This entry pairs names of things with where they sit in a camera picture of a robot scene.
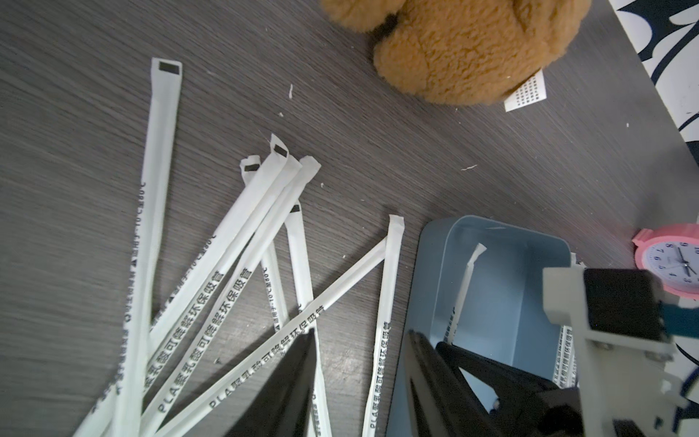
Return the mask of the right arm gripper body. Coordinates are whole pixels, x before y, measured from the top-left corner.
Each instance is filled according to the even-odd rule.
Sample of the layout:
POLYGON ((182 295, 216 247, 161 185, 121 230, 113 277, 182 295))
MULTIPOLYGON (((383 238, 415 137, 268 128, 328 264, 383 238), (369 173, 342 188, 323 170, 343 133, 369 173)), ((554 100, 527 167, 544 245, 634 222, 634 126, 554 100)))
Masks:
POLYGON ((475 436, 583 436, 577 389, 562 389, 546 378, 446 342, 436 352, 456 379, 465 400, 461 417, 475 436), (493 389, 497 403, 486 409, 464 373, 493 389))

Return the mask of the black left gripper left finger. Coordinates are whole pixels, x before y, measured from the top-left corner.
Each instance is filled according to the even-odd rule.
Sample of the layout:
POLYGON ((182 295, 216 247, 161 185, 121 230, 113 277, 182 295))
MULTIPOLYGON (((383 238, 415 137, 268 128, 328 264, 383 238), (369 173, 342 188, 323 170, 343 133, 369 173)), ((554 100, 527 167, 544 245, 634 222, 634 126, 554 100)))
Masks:
POLYGON ((305 436, 317 369, 315 331, 300 335, 229 436, 305 436))

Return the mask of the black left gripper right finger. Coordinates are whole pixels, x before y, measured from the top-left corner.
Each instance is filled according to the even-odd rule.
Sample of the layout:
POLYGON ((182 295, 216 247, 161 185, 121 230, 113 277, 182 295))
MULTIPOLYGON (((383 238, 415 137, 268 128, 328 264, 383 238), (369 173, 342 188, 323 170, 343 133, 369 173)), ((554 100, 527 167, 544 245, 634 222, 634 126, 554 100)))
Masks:
POLYGON ((460 382, 428 338, 408 331, 404 371, 413 436, 501 436, 480 401, 460 382))

